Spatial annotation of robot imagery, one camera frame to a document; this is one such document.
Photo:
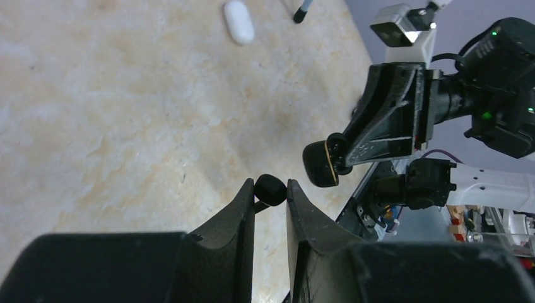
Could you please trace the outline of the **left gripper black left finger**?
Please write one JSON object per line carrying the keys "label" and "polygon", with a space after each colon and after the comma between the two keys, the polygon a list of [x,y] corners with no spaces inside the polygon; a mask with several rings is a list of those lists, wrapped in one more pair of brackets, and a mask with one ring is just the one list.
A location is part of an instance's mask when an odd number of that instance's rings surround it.
{"label": "left gripper black left finger", "polygon": [[46,234],[18,256],[2,302],[250,302],[254,183],[196,230]]}

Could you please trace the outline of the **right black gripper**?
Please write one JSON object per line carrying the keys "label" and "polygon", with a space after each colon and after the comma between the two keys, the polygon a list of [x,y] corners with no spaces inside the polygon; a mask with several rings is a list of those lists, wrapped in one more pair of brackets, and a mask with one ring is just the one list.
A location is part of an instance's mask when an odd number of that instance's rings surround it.
{"label": "right black gripper", "polygon": [[[392,62],[369,67],[367,82],[355,113],[346,128],[354,144],[344,157],[346,166],[407,158],[426,149],[433,134],[439,69],[427,69],[423,62]],[[403,100],[415,80],[415,131],[403,129]]]}

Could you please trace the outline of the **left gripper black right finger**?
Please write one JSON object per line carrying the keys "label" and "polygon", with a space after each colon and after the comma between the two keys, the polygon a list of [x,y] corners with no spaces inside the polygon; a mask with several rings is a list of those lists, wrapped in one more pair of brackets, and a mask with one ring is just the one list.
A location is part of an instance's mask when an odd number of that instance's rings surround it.
{"label": "left gripper black right finger", "polygon": [[374,242],[355,236],[287,185],[292,302],[533,302],[534,283],[486,244]]}

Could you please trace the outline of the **small black case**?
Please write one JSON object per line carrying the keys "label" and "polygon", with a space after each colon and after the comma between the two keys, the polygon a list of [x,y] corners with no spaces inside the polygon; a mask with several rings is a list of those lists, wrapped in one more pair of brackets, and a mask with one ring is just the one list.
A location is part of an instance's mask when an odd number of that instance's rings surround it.
{"label": "small black case", "polygon": [[324,141],[307,145],[302,152],[303,164],[311,183],[317,187],[339,185],[339,176],[352,170],[345,161],[349,143],[341,133],[332,133]]}

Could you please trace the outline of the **black earbud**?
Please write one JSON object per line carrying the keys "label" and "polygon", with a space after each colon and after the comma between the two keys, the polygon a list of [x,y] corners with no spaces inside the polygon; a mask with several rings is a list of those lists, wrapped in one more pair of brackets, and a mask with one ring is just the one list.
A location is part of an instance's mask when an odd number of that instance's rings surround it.
{"label": "black earbud", "polygon": [[287,188],[277,177],[263,174],[254,184],[254,196],[258,199],[254,204],[254,211],[257,214],[282,204],[287,199]]}

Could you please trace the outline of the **white earbud charging case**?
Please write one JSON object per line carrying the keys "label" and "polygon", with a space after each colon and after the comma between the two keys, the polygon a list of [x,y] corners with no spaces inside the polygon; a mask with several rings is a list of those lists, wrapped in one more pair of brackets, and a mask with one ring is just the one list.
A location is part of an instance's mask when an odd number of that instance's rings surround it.
{"label": "white earbud charging case", "polygon": [[223,15],[231,38],[239,45],[248,45],[255,38],[251,15],[243,1],[227,1]]}

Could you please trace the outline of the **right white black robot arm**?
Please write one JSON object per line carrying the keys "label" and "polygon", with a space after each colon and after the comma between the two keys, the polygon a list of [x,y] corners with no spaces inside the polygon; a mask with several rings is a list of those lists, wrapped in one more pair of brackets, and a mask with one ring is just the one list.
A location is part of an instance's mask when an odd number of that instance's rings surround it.
{"label": "right white black robot arm", "polygon": [[[361,100],[346,129],[303,151],[311,180],[335,186],[356,165],[409,158],[433,136],[433,127],[468,116],[467,138],[512,158],[534,154],[534,25],[509,17],[494,22],[457,54],[456,73],[428,67],[421,45],[394,49],[371,65]],[[420,158],[406,171],[364,185],[362,206],[377,217],[388,206],[487,205],[534,211],[534,176],[493,173],[448,160]]]}

